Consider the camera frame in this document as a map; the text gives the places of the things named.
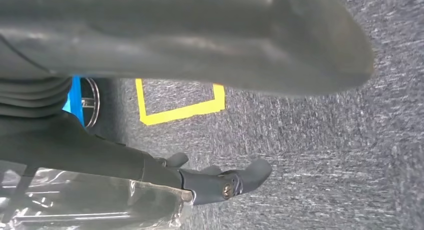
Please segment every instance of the clear plastic bag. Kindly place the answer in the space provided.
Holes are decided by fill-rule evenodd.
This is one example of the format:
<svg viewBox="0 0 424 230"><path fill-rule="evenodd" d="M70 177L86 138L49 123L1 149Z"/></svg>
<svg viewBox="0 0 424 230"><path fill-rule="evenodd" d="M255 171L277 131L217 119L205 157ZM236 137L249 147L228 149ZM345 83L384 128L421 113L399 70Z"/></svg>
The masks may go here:
<svg viewBox="0 0 424 230"><path fill-rule="evenodd" d="M1 230L174 230L193 207L189 191L47 168L22 189L25 166L0 165Z"/></svg>

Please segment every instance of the metal wheel rim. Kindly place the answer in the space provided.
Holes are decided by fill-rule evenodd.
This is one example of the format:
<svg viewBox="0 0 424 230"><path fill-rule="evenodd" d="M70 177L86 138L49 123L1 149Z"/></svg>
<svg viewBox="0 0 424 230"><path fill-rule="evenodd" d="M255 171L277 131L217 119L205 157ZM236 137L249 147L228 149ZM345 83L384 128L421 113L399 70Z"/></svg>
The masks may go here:
<svg viewBox="0 0 424 230"><path fill-rule="evenodd" d="M88 122L87 126L85 126L87 129L92 128L99 118L99 112L100 112L100 92L99 88L94 81L94 79L85 77L84 78L88 84L90 85L91 91L93 93L93 98L90 97L83 97L81 100L82 108L91 108L93 109L93 113L91 115L90 121Z"/></svg>

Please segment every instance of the gray carpet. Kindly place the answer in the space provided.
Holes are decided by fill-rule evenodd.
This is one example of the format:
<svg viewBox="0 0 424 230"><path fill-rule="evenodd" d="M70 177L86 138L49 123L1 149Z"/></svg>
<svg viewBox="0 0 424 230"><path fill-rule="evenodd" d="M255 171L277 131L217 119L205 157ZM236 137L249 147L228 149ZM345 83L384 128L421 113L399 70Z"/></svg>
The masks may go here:
<svg viewBox="0 0 424 230"><path fill-rule="evenodd" d="M342 1L376 53L361 89L293 100L226 88L222 112L145 126L134 80L100 81L108 138L187 153L194 169L271 162L259 190L197 207L183 229L424 229L424 0ZM146 80L144 91L148 113L212 97L210 84Z"/></svg>

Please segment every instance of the blue tape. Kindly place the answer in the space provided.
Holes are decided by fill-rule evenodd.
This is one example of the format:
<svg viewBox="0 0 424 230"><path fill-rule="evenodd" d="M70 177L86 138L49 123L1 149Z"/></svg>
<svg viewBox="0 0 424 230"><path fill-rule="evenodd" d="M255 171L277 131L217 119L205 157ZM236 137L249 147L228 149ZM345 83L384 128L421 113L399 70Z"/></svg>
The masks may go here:
<svg viewBox="0 0 424 230"><path fill-rule="evenodd" d="M84 125L82 100L83 96L81 93L81 78L75 76L72 79L72 87L68 93L66 104L62 109L75 115L81 124Z"/></svg>

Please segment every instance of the yellow floor marking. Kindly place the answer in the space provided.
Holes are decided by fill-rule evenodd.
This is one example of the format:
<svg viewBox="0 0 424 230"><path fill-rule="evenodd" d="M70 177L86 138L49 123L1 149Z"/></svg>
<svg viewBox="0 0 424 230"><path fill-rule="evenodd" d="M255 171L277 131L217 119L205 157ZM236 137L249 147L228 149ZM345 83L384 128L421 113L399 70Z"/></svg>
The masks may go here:
<svg viewBox="0 0 424 230"><path fill-rule="evenodd" d="M137 88L138 108L140 110L140 121L148 126L162 124L178 119L186 119L195 115L205 115L217 113L225 109L225 90L222 85L213 85L214 99L196 103L189 106L176 108L169 111L158 112L154 114L146 114L146 103L143 92L143 80L136 79L135 86Z"/></svg>

